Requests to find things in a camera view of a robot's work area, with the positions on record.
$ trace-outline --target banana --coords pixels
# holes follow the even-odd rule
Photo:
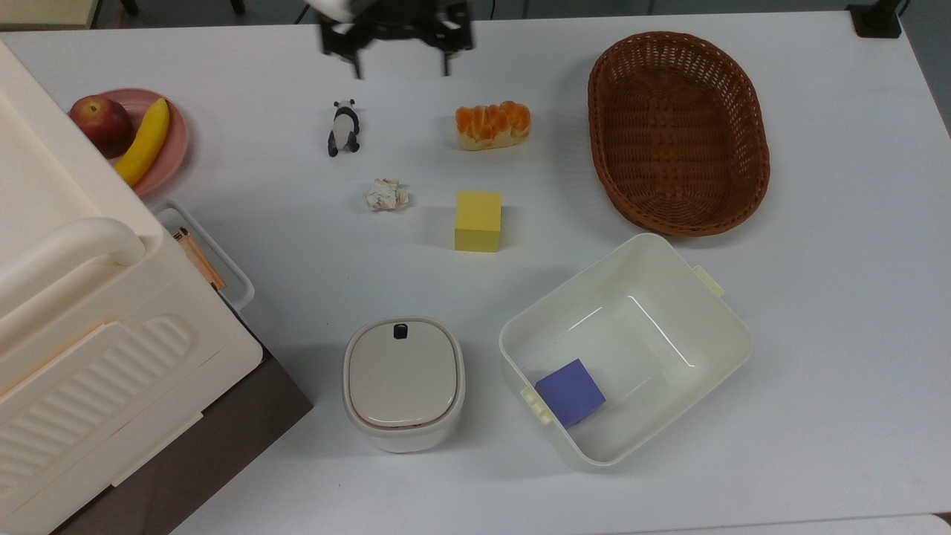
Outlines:
[[[135,140],[115,165],[116,172],[130,186],[135,186],[155,162],[168,134],[168,121],[168,103],[164,98],[148,107],[142,125],[135,133]]]

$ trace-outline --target purple block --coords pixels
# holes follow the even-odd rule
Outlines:
[[[578,359],[535,383],[535,391],[565,428],[588,418],[604,405],[604,394]]]

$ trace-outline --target yellow cube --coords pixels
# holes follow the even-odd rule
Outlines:
[[[456,250],[497,252],[501,231],[501,193],[459,192],[456,198]]]

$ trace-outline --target toy panda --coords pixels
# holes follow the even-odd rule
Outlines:
[[[327,140],[327,152],[331,157],[336,156],[343,148],[351,152],[359,150],[359,143],[357,143],[359,119],[353,109],[354,104],[356,103],[353,99],[334,103],[337,113],[334,113],[334,127],[330,130],[330,139]]]

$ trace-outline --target brown woven basket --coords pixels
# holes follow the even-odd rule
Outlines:
[[[652,31],[601,54],[588,82],[594,167],[614,206],[668,236],[743,223],[769,182],[756,91],[711,43]]]

